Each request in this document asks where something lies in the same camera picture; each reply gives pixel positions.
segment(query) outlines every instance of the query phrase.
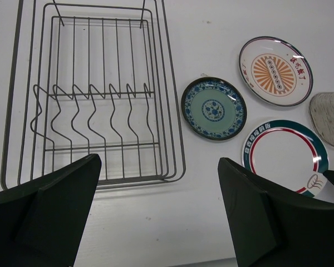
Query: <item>sunburst design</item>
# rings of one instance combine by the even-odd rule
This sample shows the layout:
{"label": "sunburst design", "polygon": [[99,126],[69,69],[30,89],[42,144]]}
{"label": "sunburst design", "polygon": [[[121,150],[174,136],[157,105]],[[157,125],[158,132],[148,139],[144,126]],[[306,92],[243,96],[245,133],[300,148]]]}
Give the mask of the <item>sunburst design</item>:
{"label": "sunburst design", "polygon": [[[270,68],[267,59],[271,59],[271,65],[276,69]],[[252,76],[255,83],[266,93],[273,96],[286,96],[296,88],[296,74],[287,61],[273,54],[260,55],[252,63]]]}

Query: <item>metal dish drying rack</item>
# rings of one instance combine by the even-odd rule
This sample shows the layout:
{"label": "metal dish drying rack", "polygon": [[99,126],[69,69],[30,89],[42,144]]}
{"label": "metal dish drying rack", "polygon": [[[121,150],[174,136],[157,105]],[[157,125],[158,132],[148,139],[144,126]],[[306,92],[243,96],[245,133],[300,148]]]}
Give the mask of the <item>metal dish drying rack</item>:
{"label": "metal dish drying rack", "polygon": [[90,153],[102,160],[98,189],[185,173],[164,1],[87,3],[19,1],[3,189]]}

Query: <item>plate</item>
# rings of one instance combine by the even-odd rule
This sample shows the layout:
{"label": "plate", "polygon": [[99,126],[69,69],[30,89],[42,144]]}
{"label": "plate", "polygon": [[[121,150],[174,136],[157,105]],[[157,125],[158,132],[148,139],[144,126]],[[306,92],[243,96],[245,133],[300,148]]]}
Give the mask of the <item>plate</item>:
{"label": "plate", "polygon": [[309,113],[318,135],[334,146],[334,93],[318,93],[311,99]]}
{"label": "plate", "polygon": [[198,135],[211,140],[227,140],[245,125],[247,110],[243,97],[230,83],[204,77],[184,91],[182,113]]}
{"label": "plate", "polygon": [[313,75],[305,57],[275,37],[248,41],[240,52],[239,69],[248,87],[276,106],[299,105],[312,91]]}
{"label": "plate", "polygon": [[328,170],[322,141],[294,121],[273,120],[255,128],[243,147],[243,165],[261,177],[302,195],[314,197],[324,188]]}

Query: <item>white table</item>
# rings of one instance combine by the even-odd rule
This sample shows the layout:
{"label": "white table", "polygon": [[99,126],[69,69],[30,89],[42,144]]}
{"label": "white table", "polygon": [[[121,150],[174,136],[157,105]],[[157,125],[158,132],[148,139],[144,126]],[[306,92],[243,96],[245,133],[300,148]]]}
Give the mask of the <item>white table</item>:
{"label": "white table", "polygon": [[[171,266],[235,257],[217,175],[219,158],[240,162],[245,138],[266,118],[311,127],[310,98],[297,107],[280,108],[246,88],[237,67],[246,41],[261,35],[287,40],[311,65],[312,95],[334,91],[334,0],[165,1],[179,94],[204,74],[223,78],[243,95],[248,121],[237,137],[221,143],[201,139],[183,122],[187,171],[180,181],[98,192],[76,267]],[[15,0],[0,1],[0,166],[16,6]],[[334,169],[334,148],[326,148]],[[321,194],[334,201],[332,186]]]}

